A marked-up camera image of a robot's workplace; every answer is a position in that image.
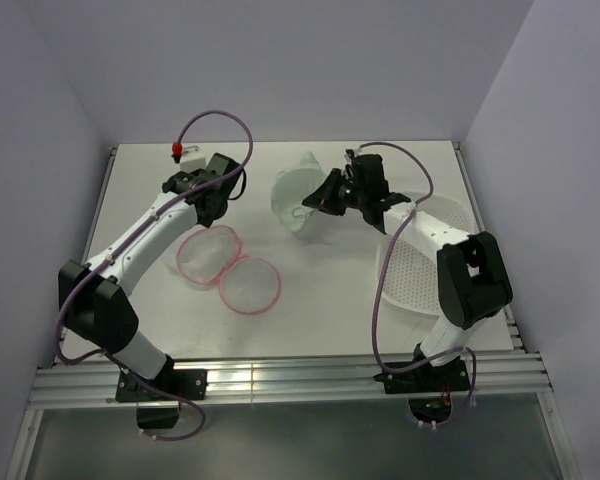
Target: perforated plate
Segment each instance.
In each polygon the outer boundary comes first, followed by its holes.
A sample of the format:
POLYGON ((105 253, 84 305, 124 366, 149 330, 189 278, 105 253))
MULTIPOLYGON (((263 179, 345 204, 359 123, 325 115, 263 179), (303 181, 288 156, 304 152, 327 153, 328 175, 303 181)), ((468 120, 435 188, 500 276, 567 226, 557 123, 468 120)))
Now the perforated plate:
MULTIPOLYGON (((422 192, 405 192, 412 199, 422 192)), ((475 233, 473 215, 460 203, 450 198, 434 195, 420 205, 427 212, 454 228, 475 233)), ((379 275, 391 237, 384 236, 378 243, 376 275, 379 275)), ((436 268, 429 259, 406 242, 399 241, 391 255, 382 298, 388 303, 412 312, 437 315, 438 281, 436 268)))

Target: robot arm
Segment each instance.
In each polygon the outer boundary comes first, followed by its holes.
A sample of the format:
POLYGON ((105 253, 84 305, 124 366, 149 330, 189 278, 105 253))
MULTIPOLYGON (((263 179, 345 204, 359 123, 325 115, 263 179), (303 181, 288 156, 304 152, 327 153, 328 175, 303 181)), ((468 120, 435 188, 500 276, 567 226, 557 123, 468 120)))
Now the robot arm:
POLYGON ((142 275, 175 239, 195 225, 209 227, 225 214, 239 175, 187 197, 158 215, 161 207, 196 184, 221 177, 238 167, 234 160, 215 154, 205 169, 176 173, 163 184, 162 193, 149 210, 118 240, 85 265, 67 262, 58 275, 62 305, 76 285, 93 273, 91 268, 109 261, 111 253, 127 241, 131 232, 147 218, 154 218, 155 221, 127 246, 124 255, 99 271, 80 291, 64 318, 64 326, 167 392, 176 388, 173 360, 140 332, 138 317, 128 297, 142 275))
MULTIPOLYGON (((389 191, 379 155, 347 151, 344 170, 334 168, 303 205, 329 215, 344 215, 347 208, 354 208, 369 225, 389 235, 413 215, 398 241, 408 242, 437 266, 442 310, 431 333, 417 347, 416 358, 465 346, 484 319, 511 302, 511 285, 493 235, 472 235, 425 212, 416 215, 415 202, 389 191)), ((440 367, 458 355, 443 356, 431 364, 440 367)))
MULTIPOLYGON (((414 202, 392 207, 385 215, 387 234, 394 234, 415 208, 414 202)), ((465 346, 487 317, 511 302, 504 264, 496 240, 489 233, 472 235, 418 212, 399 241, 414 247, 438 269, 442 313, 420 344, 425 357, 465 346)), ((436 358, 431 365, 444 365, 456 356, 436 358)))

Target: mesh strainer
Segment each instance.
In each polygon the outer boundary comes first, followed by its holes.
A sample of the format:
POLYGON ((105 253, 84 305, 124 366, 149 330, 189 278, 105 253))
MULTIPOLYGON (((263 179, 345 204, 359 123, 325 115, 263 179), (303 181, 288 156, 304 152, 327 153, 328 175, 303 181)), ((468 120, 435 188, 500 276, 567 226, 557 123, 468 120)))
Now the mesh strainer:
POLYGON ((235 230, 219 225, 190 235, 178 249, 176 266, 187 280, 213 285, 237 260, 241 250, 235 230))
MULTIPOLYGON (((412 199, 422 192, 407 192, 412 199)), ((420 204, 420 210, 433 215, 454 228, 474 233, 473 215, 460 203, 447 197, 434 195, 420 204)), ((379 276, 391 237, 385 235, 376 251, 376 276, 379 276)), ((435 265, 406 242, 398 241, 387 270, 382 298, 399 308, 426 315, 438 315, 438 273, 435 265)))
POLYGON ((266 260, 242 257, 220 277, 218 290, 227 307, 243 315, 269 310, 280 296, 278 271, 266 260))

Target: white table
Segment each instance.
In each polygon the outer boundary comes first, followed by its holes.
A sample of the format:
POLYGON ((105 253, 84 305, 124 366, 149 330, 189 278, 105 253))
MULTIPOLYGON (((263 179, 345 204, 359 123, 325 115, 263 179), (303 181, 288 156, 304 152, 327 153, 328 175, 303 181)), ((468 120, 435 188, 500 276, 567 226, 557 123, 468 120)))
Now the white table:
MULTIPOLYGON (((342 167, 351 142, 257 143, 248 166, 244 197, 232 202, 215 225, 234 228, 243 251, 273 263, 282 278, 278 303, 259 316, 229 310, 217 290, 199 291, 157 261, 138 283, 131 303, 140 328, 159 348, 177 359, 237 359, 358 355, 371 353, 370 318, 375 293, 378 236, 358 212, 344 217, 320 215, 319 236, 298 240, 270 208, 275 175, 309 150, 325 172, 342 167)), ((398 142, 429 169, 436 193, 471 210, 452 144, 398 142)), ((245 143, 198 144, 210 158, 220 152, 242 161, 245 143)), ((393 191, 424 191, 426 180, 405 155, 378 147, 393 191)), ((162 182, 177 171, 170 145, 121 145, 97 217, 92 256, 112 243, 154 201, 162 182)), ((434 317, 391 309, 383 302, 379 343, 386 353, 410 354, 430 331, 434 317)), ((513 349, 503 313, 478 331, 469 345, 476 351, 513 349)), ((69 332, 69 356, 92 348, 69 332)))

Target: gray wall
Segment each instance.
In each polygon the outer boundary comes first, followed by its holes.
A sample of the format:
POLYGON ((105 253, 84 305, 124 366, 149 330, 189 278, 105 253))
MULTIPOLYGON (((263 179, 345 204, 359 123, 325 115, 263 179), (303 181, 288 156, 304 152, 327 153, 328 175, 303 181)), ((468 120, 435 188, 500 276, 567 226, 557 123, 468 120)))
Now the gray wall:
POLYGON ((585 478, 600 478, 600 0, 536 0, 463 150, 585 478))
POLYGON ((532 0, 22 0, 109 142, 465 137, 532 0), (198 139, 241 139, 214 121, 198 139))
POLYGON ((22 7, 0 0, 0 478, 79 258, 105 151, 22 7))

